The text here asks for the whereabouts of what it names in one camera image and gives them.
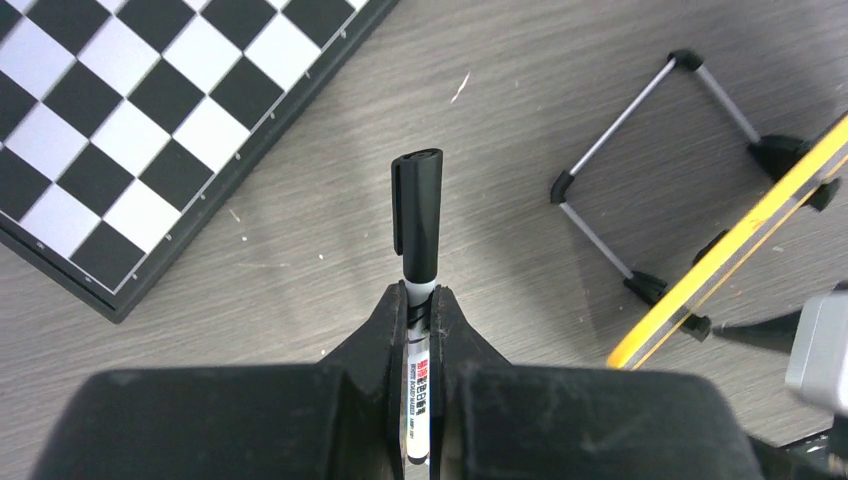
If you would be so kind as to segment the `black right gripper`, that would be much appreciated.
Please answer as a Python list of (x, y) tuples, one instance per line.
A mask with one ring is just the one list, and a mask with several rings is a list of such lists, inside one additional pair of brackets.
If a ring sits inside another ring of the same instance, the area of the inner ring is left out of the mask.
[(785, 353), (785, 385), (804, 402), (847, 416), (847, 286), (809, 298), (801, 309), (757, 323), (721, 325), (722, 339)]

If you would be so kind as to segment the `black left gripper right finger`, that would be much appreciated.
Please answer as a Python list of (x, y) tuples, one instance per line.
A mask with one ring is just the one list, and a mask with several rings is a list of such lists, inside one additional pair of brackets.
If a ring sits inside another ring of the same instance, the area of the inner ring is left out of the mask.
[(431, 450), (429, 477), (457, 479), (462, 469), (462, 382), (468, 373), (511, 363), (466, 319), (454, 292), (431, 296)]

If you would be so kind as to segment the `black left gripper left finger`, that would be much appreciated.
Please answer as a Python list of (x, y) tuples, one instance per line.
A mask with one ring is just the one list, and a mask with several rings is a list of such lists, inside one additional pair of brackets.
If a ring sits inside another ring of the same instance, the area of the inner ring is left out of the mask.
[(368, 319), (322, 365), (344, 371), (329, 446), (331, 479), (401, 479), (406, 293), (387, 287)]

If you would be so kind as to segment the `whiteboard marker pen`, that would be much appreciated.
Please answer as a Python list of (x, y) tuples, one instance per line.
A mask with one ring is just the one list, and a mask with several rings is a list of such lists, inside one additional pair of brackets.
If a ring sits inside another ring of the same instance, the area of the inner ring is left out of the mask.
[(407, 307), (405, 452), (412, 465), (424, 464), (431, 451), (430, 307), (436, 281), (405, 282)]

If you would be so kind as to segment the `black marker cap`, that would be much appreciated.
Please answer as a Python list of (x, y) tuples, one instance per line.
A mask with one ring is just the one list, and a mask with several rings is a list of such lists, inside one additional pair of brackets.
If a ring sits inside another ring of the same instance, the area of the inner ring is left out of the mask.
[(393, 247), (406, 280), (436, 279), (441, 211), (443, 151), (402, 155), (391, 162)]

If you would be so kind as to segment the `yellow framed whiteboard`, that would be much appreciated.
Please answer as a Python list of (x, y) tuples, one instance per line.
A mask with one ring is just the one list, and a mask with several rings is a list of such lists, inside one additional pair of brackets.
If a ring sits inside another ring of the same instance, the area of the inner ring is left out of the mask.
[(679, 330), (704, 341), (711, 321), (698, 315), (698, 308), (799, 208), (826, 208), (841, 186), (836, 174), (846, 162), (847, 116), (842, 115), (739, 222), (709, 245), (612, 350), (606, 365), (637, 369)]

